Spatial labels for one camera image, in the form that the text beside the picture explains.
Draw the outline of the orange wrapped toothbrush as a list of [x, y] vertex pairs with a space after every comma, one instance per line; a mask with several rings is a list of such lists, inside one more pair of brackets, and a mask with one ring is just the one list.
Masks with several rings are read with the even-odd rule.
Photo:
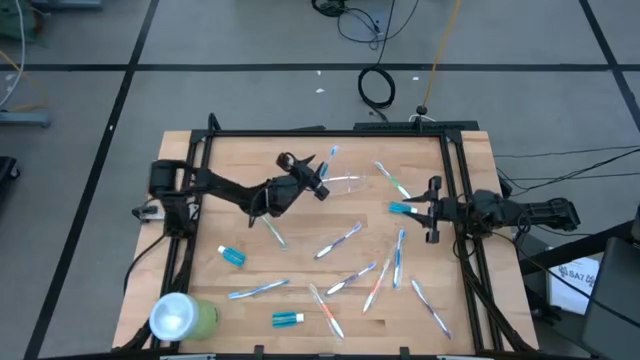
[[382, 283], [385, 279], [385, 276], [388, 273], [388, 270], [390, 268], [390, 264], [391, 264], [391, 258], [388, 257], [382, 267], [382, 270], [376, 280], [376, 282], [374, 283], [371, 292], [369, 293], [369, 295], [367, 296], [365, 303], [363, 305], [363, 309], [362, 309], [362, 314], [366, 314], [368, 312], [368, 310], [371, 308], [372, 304], [374, 303], [376, 296], [382, 286]]
[[324, 313], [324, 316], [325, 316], [325, 318], [327, 320], [327, 323], [328, 323], [332, 333], [334, 334], [334, 336], [339, 341], [343, 341], [345, 339], [344, 332], [343, 332], [341, 326], [339, 325], [338, 321], [336, 320], [335, 316], [333, 315], [333, 313], [329, 309], [328, 305], [325, 303], [325, 301], [323, 300], [323, 298], [319, 294], [316, 286], [313, 283], [310, 283], [308, 285], [308, 288], [309, 288], [309, 291], [310, 291], [311, 296], [313, 297], [314, 301], [317, 303], [319, 308]]

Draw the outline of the grey metal floor foot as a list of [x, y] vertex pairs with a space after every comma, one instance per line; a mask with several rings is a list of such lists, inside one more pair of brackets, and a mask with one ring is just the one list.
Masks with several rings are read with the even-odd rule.
[[51, 120], [44, 113], [0, 111], [0, 125], [48, 128], [51, 126]]

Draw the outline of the purple toothbrush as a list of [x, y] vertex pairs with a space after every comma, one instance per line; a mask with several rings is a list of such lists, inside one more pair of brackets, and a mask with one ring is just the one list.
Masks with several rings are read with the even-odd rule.
[[443, 322], [443, 320], [441, 319], [439, 314], [436, 312], [435, 308], [427, 300], [427, 298], [426, 298], [426, 296], [425, 296], [425, 294], [423, 292], [422, 285], [416, 279], [412, 279], [411, 280], [411, 286], [412, 286], [413, 290], [416, 292], [416, 294], [419, 297], [419, 299], [421, 300], [421, 302], [425, 305], [427, 310], [430, 312], [432, 317], [435, 319], [436, 323], [438, 324], [439, 328], [443, 332], [444, 336], [447, 339], [451, 340], [453, 338], [451, 331], [445, 325], [445, 323]]
[[357, 223], [351, 230], [349, 230], [346, 234], [344, 234], [343, 236], [339, 237], [338, 239], [334, 240], [332, 243], [330, 243], [329, 245], [326, 245], [325, 247], [323, 247], [322, 249], [320, 249], [313, 257], [314, 260], [318, 260], [324, 256], [326, 256], [328, 253], [330, 253], [332, 250], [334, 250], [336, 247], [338, 247], [339, 245], [341, 245], [344, 241], [346, 241], [347, 239], [351, 238], [353, 235], [355, 235], [356, 233], [358, 233], [360, 230], [362, 229], [362, 224], [361, 223]]
[[341, 291], [343, 288], [349, 286], [351, 283], [356, 281], [358, 278], [362, 277], [367, 272], [373, 270], [376, 267], [377, 263], [375, 261], [369, 263], [366, 267], [361, 269], [360, 271], [349, 275], [348, 277], [340, 280], [339, 282], [333, 284], [328, 290], [325, 291], [326, 296], [332, 296], [333, 294]]

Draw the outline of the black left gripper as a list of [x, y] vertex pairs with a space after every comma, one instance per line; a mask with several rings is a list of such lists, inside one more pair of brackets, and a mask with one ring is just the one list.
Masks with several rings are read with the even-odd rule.
[[310, 166], [316, 155], [298, 159], [290, 152], [281, 153], [276, 159], [286, 175], [272, 178], [266, 190], [267, 212], [279, 217], [305, 192], [310, 191], [318, 200], [324, 201], [329, 190], [323, 185], [327, 178], [325, 170], [320, 171], [322, 162], [316, 167]]

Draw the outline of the white printed paper box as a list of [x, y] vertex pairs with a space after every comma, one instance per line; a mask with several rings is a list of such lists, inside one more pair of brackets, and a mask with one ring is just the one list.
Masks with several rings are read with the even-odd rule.
[[[580, 258], [553, 268], [550, 271], [588, 296], [591, 295], [600, 263], [592, 258]], [[547, 276], [547, 296], [552, 306], [584, 315], [589, 299], [567, 286], [553, 275]]]

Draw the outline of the grey control box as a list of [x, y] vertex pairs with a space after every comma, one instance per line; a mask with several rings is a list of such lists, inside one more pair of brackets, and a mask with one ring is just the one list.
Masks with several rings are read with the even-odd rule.
[[141, 223], [163, 220], [164, 210], [159, 200], [149, 199], [131, 210], [132, 215]]

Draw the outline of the green toothbrush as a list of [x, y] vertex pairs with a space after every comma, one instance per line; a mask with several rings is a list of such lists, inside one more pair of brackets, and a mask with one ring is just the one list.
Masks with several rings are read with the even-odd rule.
[[269, 230], [271, 231], [272, 235], [277, 239], [277, 241], [279, 242], [281, 248], [283, 250], [286, 250], [288, 248], [288, 245], [287, 245], [285, 239], [283, 238], [282, 234], [279, 232], [279, 230], [274, 226], [274, 224], [270, 220], [270, 217], [268, 215], [264, 215], [264, 216], [261, 217], [261, 220], [269, 228]]
[[387, 178], [387, 180], [402, 194], [404, 199], [411, 198], [409, 192], [401, 185], [401, 183], [394, 177], [379, 161], [373, 162], [374, 166]]

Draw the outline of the blue toothbrush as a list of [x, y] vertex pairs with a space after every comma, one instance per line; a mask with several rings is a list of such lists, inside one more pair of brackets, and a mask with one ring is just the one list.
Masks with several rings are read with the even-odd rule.
[[230, 300], [238, 300], [238, 299], [242, 299], [242, 298], [247, 298], [247, 297], [253, 297], [256, 296], [258, 294], [261, 294], [263, 292], [269, 291], [271, 289], [277, 288], [279, 286], [283, 286], [286, 285], [290, 282], [290, 280], [288, 279], [282, 279], [282, 280], [278, 280], [266, 285], [261, 285], [258, 286], [256, 288], [250, 289], [250, 290], [246, 290], [246, 291], [239, 291], [239, 292], [231, 292], [228, 294], [228, 298]]
[[340, 147], [338, 145], [333, 145], [331, 147], [331, 149], [330, 149], [328, 158], [322, 162], [322, 164], [320, 166], [320, 177], [322, 179], [327, 179], [328, 178], [329, 166], [330, 166], [332, 160], [337, 155], [337, 152], [339, 151], [339, 149], [340, 149]]
[[398, 232], [395, 254], [394, 254], [394, 272], [392, 287], [398, 290], [402, 286], [402, 270], [403, 270], [403, 245], [406, 240], [406, 229], [401, 228]]

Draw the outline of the grey metal base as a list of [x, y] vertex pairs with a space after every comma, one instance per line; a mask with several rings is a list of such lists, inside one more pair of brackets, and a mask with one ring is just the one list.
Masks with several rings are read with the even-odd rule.
[[103, 0], [31, 0], [38, 10], [102, 10]]

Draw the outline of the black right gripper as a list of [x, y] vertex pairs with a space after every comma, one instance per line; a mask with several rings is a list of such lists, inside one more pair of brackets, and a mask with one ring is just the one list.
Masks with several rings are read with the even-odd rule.
[[426, 242], [436, 244], [440, 241], [438, 230], [439, 221], [460, 222], [462, 219], [462, 205], [456, 198], [439, 197], [442, 186], [442, 178], [433, 176], [429, 179], [428, 189], [422, 195], [403, 199], [409, 203], [429, 203], [427, 215], [411, 213], [410, 217], [416, 220], [423, 228], [428, 228]]

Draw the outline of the black floor object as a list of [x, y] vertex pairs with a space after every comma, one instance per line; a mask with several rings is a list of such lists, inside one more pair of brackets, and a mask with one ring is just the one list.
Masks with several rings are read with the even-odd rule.
[[0, 196], [4, 195], [14, 180], [21, 175], [17, 160], [9, 156], [0, 156]]

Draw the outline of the green cup white lid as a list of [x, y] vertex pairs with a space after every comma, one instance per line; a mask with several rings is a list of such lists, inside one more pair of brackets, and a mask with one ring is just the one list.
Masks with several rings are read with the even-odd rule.
[[218, 322], [219, 311], [213, 303], [178, 292], [161, 297], [149, 316], [152, 334], [167, 342], [209, 338]]

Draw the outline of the clear plastic toothbrush holder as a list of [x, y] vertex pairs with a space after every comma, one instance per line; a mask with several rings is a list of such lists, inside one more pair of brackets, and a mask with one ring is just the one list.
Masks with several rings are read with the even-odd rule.
[[337, 197], [364, 190], [368, 185], [368, 176], [343, 168], [328, 172], [322, 181], [329, 190], [329, 196]]

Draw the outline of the green machine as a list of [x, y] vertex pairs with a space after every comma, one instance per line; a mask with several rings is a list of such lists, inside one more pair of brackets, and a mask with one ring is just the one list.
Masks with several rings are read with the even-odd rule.
[[41, 21], [31, 0], [0, 0], [0, 36], [20, 40], [21, 28], [27, 42], [38, 38]]

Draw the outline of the black aluminium table frame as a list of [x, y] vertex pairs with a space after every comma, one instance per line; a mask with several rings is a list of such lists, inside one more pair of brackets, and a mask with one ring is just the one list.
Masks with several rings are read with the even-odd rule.
[[[379, 159], [403, 174], [407, 183], [424, 185], [430, 175], [443, 169], [438, 139], [445, 133], [460, 136], [463, 157], [453, 157], [454, 169], [466, 167], [472, 188], [498, 189], [498, 175], [489, 136], [473, 121], [426, 124], [416, 128], [407, 123], [363, 123], [355, 130], [220, 130], [212, 143], [211, 165], [251, 175], [269, 173], [275, 156], [290, 149], [303, 155], [319, 154], [332, 144], [341, 144], [364, 161]], [[453, 231], [445, 228], [436, 245], [425, 243], [418, 230], [409, 236], [408, 262], [415, 267], [430, 297], [453, 325], [454, 337], [446, 340], [428, 326], [428, 314], [415, 298], [398, 313], [390, 309], [397, 293], [386, 291], [381, 303], [369, 315], [356, 311], [356, 295], [331, 302], [330, 308], [346, 332], [338, 342], [329, 332], [319, 308], [304, 286], [290, 292], [231, 304], [222, 296], [228, 284], [213, 244], [225, 236], [242, 245], [265, 243], [263, 233], [251, 233], [246, 219], [235, 209], [207, 200], [199, 238], [195, 242], [192, 293], [217, 302], [223, 322], [206, 341], [152, 348], [134, 352], [137, 359], [156, 359], [185, 353], [216, 354], [217, 360], [253, 358], [255, 345], [264, 346], [264, 360], [400, 360], [399, 348], [408, 347], [411, 358], [432, 359], [440, 354], [471, 355], [474, 350], [466, 307], [461, 268], [451, 251]], [[296, 326], [274, 328], [275, 312], [303, 313]]]

